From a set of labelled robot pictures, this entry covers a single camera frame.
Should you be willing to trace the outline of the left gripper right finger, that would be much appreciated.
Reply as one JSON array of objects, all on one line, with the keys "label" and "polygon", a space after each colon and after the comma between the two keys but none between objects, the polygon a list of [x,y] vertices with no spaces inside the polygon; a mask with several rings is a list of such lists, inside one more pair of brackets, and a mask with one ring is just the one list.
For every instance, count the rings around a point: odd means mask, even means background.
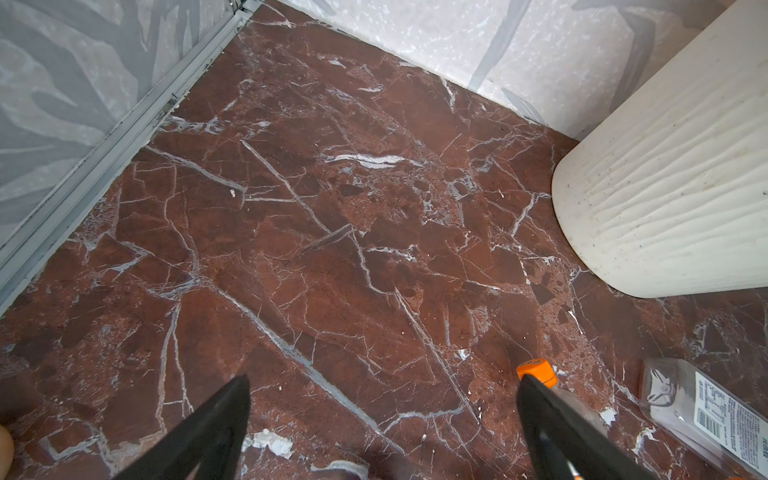
[{"label": "left gripper right finger", "polygon": [[653,477],[535,377],[522,377],[516,405],[537,479]]}]

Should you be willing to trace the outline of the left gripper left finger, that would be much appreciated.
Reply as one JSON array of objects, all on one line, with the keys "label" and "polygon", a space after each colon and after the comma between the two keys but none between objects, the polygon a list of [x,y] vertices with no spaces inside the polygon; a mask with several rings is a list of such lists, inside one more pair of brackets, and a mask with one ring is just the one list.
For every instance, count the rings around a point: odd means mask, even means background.
[{"label": "left gripper left finger", "polygon": [[250,382],[236,376],[118,479],[232,479],[250,415]]}]

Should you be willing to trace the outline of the bottle white label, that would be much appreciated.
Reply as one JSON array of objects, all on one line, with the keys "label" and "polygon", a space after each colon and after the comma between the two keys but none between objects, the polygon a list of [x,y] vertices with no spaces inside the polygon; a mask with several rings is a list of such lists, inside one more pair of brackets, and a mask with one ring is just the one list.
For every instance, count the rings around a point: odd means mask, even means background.
[{"label": "bottle white label", "polygon": [[767,477],[767,418],[691,363],[643,362],[643,414],[728,477]]}]

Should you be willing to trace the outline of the orange label bottle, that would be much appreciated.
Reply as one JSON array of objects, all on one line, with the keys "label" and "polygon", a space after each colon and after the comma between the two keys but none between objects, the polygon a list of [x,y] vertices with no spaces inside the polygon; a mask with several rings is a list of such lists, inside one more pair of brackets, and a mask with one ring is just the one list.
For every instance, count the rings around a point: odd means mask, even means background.
[{"label": "orange label bottle", "polygon": [[557,374],[548,360],[539,358],[524,362],[516,367],[516,374],[520,380],[522,380],[525,375],[530,375],[539,380],[600,433],[605,437],[608,436],[608,428],[603,422],[602,417],[570,390],[559,387]]}]

